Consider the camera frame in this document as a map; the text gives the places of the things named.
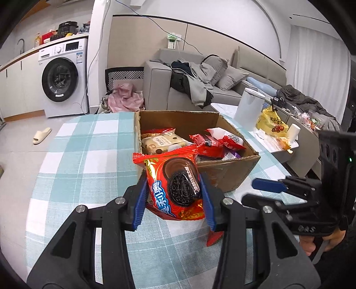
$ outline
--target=beige slipper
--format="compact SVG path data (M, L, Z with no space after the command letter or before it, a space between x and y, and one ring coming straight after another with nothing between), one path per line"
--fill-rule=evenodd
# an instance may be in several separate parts
M52 129L50 127L45 128L43 131L37 131L37 133L33 137L33 144L38 145L39 143L41 143L51 131Z

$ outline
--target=sofa backrest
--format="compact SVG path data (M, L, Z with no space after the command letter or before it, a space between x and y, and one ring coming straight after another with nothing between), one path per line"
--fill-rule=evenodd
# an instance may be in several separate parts
M158 52L158 59L170 65L173 61L177 61L182 58L185 61L191 61L194 63L202 63L204 55L192 52L179 51L178 49L161 48Z
M234 52L232 66L246 70L249 77L269 84L275 89L286 85L286 70L258 51L239 46Z

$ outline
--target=pink plastic bag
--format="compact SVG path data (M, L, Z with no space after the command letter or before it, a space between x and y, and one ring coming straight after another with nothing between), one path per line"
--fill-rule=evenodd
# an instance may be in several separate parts
M139 111L143 108L142 91L134 92L132 83L123 83L114 88L108 98L112 112Z

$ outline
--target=white curtain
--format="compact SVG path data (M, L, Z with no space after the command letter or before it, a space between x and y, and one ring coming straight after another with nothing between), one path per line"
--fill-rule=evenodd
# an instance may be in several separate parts
M286 69L287 84L319 101L341 123L351 69L350 53L342 41L292 26Z

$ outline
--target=tablecloth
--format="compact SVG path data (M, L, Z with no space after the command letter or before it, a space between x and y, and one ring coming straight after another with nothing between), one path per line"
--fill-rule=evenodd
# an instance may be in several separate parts
M261 158L238 189L226 194L237 201L246 193L271 196L285 203L301 200L290 195L254 190L251 180L277 180L288 172L247 131L224 116L259 152ZM132 163L134 114L84 115L63 124L40 168L26 224L28 272L78 204L102 206L137 183ZM145 210L136 232L126 232L127 249L136 288L211 288L221 241L206 247L205 220L165 221ZM102 283L101 234L95 238L95 277ZM252 237L247 234L246 281L252 276Z

